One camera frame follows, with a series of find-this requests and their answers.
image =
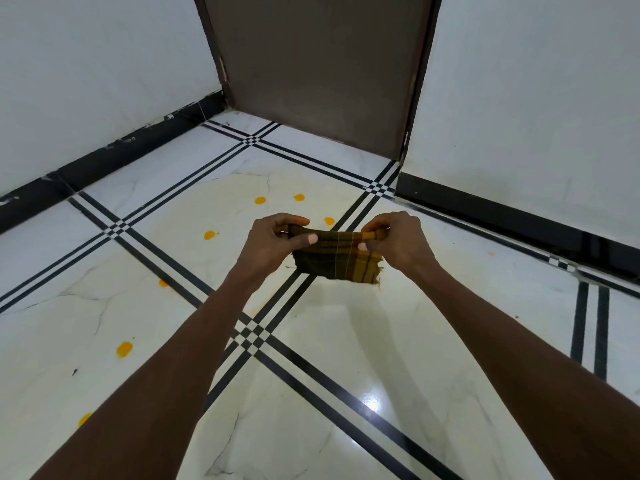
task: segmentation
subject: baseboard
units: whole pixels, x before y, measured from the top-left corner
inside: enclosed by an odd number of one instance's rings
[[[212,93],[133,131],[84,157],[0,197],[0,233],[50,208],[108,174],[195,128],[227,107],[222,91]]]
[[[482,197],[401,173],[396,196],[640,283],[640,250]]]

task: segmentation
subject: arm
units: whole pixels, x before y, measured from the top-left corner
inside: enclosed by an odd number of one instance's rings
[[[632,478],[640,471],[640,408],[457,282],[436,261],[420,220],[375,217],[389,228],[368,249],[414,281],[468,347],[556,479]]]
[[[238,316],[290,252],[316,242],[313,234],[287,239],[283,233],[288,224],[308,222],[288,214],[254,222],[220,288],[33,479],[175,478]]]

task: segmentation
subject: white wall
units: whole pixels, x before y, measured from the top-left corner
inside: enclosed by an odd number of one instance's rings
[[[640,0],[443,0],[404,171],[640,248]]]
[[[219,88],[193,0],[0,0],[0,195]]]

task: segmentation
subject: white marble floor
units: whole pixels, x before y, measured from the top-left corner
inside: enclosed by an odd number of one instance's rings
[[[217,288],[253,220],[353,230],[406,209],[443,265],[640,404],[640,292],[396,202],[395,162],[220,114],[0,235],[0,477],[27,479]],[[300,274],[254,294],[181,479],[550,475],[420,290]]]

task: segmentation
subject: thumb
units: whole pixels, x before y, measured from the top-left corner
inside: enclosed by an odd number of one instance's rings
[[[311,244],[318,242],[317,234],[300,234],[292,237],[287,241],[290,251],[295,251],[302,248],[308,248]]]
[[[361,251],[371,251],[373,253],[380,254],[380,245],[382,245],[382,242],[380,241],[361,242],[358,244],[358,249]]]

